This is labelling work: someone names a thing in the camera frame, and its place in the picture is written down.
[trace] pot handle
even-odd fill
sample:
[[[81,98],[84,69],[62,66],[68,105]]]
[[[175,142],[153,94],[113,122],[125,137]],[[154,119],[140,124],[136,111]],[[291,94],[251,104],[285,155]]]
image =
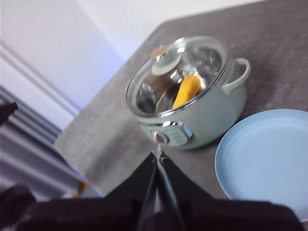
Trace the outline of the pot handle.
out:
[[[231,82],[231,83],[227,83],[228,82],[228,79],[227,81],[221,86],[222,88],[222,91],[226,94],[226,95],[229,95],[230,92],[237,88],[238,86],[242,85],[246,79],[248,78],[249,74],[250,74],[250,70],[251,70],[251,67],[250,67],[250,63],[247,59],[244,59],[244,58],[236,58],[234,59],[234,63],[233,65],[243,65],[246,67],[244,73],[238,78],[236,79],[235,81]]]

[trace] gray table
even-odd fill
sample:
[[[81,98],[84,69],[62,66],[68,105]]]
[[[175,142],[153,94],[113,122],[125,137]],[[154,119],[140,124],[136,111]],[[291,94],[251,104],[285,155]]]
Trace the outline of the gray table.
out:
[[[277,108],[308,111],[307,0],[264,1],[167,21],[56,141],[67,160],[104,194],[126,179],[156,148],[126,106],[126,83],[158,45],[202,34],[225,38],[234,57],[251,62],[247,103],[241,118]],[[204,190],[215,198],[226,198],[214,170],[218,143],[219,139],[197,150],[165,152]]]

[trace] orange object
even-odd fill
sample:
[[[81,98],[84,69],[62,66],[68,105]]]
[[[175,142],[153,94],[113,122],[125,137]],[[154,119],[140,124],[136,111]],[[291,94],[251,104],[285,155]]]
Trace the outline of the orange object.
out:
[[[187,75],[181,83],[177,97],[172,109],[183,105],[195,97],[201,89],[201,82],[197,76]]]
[[[87,188],[87,186],[89,185],[89,183],[86,182],[79,182],[78,183],[78,192],[76,193],[75,197],[79,197],[83,191]]]

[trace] glass lid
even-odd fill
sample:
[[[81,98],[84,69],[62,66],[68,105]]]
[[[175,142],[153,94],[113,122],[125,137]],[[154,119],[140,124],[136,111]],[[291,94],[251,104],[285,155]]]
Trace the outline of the glass lid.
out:
[[[221,77],[226,61],[224,44],[212,36],[160,46],[129,83],[127,103],[139,116],[169,115],[205,94]]]

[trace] white wall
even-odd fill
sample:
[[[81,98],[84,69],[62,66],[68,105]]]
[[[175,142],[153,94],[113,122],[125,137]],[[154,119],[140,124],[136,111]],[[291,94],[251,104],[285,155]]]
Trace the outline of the white wall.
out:
[[[128,59],[163,21],[259,0],[76,0]]]
[[[74,0],[1,0],[1,58],[1,85],[60,128],[124,62]]]

